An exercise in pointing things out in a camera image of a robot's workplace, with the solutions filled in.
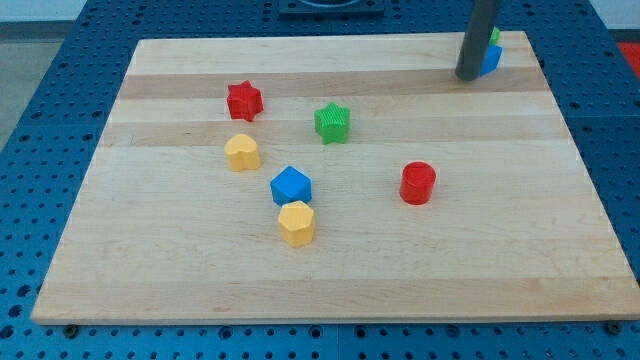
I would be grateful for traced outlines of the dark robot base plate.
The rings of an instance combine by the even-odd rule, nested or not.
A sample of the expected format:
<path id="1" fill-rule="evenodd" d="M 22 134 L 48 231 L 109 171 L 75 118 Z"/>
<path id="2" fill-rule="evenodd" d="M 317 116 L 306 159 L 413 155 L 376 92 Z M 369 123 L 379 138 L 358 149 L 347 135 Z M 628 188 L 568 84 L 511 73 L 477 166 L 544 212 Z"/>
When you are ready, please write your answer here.
<path id="1" fill-rule="evenodd" d="M 277 0 L 282 19 L 383 15 L 384 0 Z"/>

